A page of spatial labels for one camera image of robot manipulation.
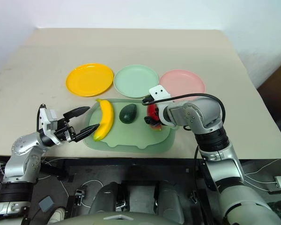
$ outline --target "white wall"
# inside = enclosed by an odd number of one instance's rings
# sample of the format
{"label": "white wall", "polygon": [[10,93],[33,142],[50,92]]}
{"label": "white wall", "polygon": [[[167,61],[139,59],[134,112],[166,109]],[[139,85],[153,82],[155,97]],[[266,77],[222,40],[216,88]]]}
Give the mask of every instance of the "white wall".
{"label": "white wall", "polygon": [[0,67],[35,27],[222,30],[256,87],[281,64],[281,0],[0,0]]}

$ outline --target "table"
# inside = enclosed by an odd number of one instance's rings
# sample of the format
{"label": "table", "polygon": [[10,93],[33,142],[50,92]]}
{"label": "table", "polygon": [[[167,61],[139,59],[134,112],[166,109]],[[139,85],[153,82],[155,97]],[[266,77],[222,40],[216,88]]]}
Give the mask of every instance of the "table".
{"label": "table", "polygon": [[[40,29],[12,55],[0,71],[0,155],[11,154],[13,142],[36,130],[39,105],[57,116],[79,106],[92,106],[96,97],[67,91],[65,80],[75,67],[97,62],[114,73],[130,64],[143,64],[159,76],[187,69],[206,84],[206,93],[226,107],[225,129],[240,159],[281,158],[281,134],[228,39],[217,30]],[[100,98],[126,98],[114,87]],[[73,119],[76,131],[83,116]],[[96,158],[193,158],[192,132],[179,129],[173,146],[162,154],[93,150],[83,142],[65,143],[46,156]]]}

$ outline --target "dark green avocado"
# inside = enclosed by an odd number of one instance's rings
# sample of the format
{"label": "dark green avocado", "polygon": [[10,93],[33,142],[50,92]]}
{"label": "dark green avocado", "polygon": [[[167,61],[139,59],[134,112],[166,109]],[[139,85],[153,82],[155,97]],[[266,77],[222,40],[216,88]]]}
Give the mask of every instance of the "dark green avocado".
{"label": "dark green avocado", "polygon": [[129,124],[135,120],[136,104],[129,104],[122,108],[119,118],[123,123]]}

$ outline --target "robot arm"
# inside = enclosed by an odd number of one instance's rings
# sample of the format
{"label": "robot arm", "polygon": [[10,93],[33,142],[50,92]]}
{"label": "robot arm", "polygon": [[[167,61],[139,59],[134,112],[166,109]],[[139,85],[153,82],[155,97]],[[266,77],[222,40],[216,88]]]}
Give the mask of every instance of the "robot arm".
{"label": "robot arm", "polygon": [[189,126],[195,134],[203,158],[204,180],[209,189],[220,195],[222,217],[229,224],[281,225],[266,202],[244,185],[244,172],[223,127],[222,102],[206,94],[198,94],[202,97],[192,101],[173,102],[161,85],[151,88],[149,93],[143,105],[156,104],[162,124]]}
{"label": "robot arm", "polygon": [[33,185],[41,166],[42,155],[53,145],[61,145],[63,141],[78,142],[93,133],[99,126],[89,126],[76,134],[68,122],[73,117],[84,114],[89,107],[79,107],[63,114],[57,120],[54,110],[44,104],[37,114],[37,131],[18,138],[12,145],[12,155],[5,167],[0,190],[0,224],[21,224],[27,221]]}

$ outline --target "yellow banana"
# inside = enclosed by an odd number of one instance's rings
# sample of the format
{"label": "yellow banana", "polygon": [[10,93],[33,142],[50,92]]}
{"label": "yellow banana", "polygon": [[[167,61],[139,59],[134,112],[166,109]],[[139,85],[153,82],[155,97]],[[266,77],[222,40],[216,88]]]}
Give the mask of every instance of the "yellow banana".
{"label": "yellow banana", "polygon": [[94,133],[94,141],[98,142],[105,138],[108,132],[111,130],[114,115],[112,104],[109,101],[103,99],[96,99],[96,101],[100,103],[100,108],[102,111],[100,125]]}

